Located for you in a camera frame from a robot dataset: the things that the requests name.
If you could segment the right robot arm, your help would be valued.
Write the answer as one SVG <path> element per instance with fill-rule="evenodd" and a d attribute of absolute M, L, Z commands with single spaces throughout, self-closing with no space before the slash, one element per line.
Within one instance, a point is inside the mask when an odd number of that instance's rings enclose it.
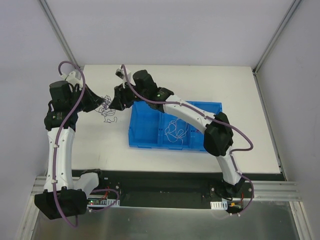
<path fill-rule="evenodd" d="M 134 84 L 131 84 L 124 68 L 117 69 L 115 74 L 122 79 L 122 84 L 114 88 L 111 109 L 123 111 L 135 102 L 143 101 L 153 110 L 175 116 L 192 125 L 204 135 L 204 149 L 216 157 L 221 168 L 221 195 L 230 199 L 242 193 L 245 179 L 232 155 L 234 133 L 223 112 L 202 110 L 182 100 L 173 91 L 158 87 L 146 70 L 133 74 Z"/>

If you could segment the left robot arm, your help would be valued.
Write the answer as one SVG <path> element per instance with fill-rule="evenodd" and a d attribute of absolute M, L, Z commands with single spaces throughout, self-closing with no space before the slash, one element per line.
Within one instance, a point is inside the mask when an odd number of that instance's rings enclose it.
<path fill-rule="evenodd" d="M 44 118 L 49 141 L 47 177 L 34 204 L 50 220 L 83 215 L 91 192 L 105 191 L 100 169 L 85 170 L 77 182 L 72 176 L 72 148 L 79 112 L 91 112 L 103 99 L 80 82 L 56 81 L 49 86 L 51 101 Z"/>

